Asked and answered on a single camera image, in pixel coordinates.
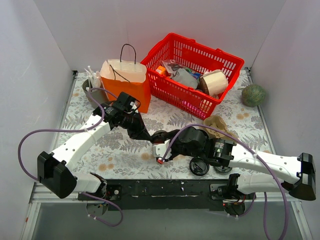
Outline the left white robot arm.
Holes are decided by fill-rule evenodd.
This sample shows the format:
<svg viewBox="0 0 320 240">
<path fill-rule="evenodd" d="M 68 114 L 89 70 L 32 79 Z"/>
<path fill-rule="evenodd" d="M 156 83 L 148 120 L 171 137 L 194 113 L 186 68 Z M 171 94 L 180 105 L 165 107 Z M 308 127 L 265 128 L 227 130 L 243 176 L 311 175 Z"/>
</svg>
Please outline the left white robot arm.
<svg viewBox="0 0 320 240">
<path fill-rule="evenodd" d="M 95 200 L 106 196 L 107 181 L 96 173 L 80 174 L 73 170 L 82 156 L 113 128 L 121 127 L 134 140 L 151 141 L 139 113 L 140 102 L 121 92 L 113 103 L 96 108 L 79 133 L 51 153 L 37 157 L 38 181 L 61 199 L 75 192 L 88 192 Z"/>
</svg>

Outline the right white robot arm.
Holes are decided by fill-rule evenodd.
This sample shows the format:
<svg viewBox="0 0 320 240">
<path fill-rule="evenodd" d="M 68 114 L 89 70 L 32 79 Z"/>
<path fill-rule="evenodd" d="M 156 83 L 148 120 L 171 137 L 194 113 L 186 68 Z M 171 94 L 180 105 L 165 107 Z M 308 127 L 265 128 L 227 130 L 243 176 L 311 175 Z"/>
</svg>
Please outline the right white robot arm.
<svg viewBox="0 0 320 240">
<path fill-rule="evenodd" d="M 233 173 L 224 186 L 213 194 L 222 199 L 237 199 L 256 192 L 288 193 L 305 200 L 316 199 L 316 170 L 313 156 L 282 156 L 254 151 L 234 137 L 227 139 L 210 138 L 198 124 L 186 126 L 172 132 L 166 138 L 168 145 L 164 153 L 166 161 L 177 155 L 192 157 L 191 171 L 198 176 L 205 175 L 209 166 L 215 168 L 243 168 L 259 175 Z"/>
</svg>

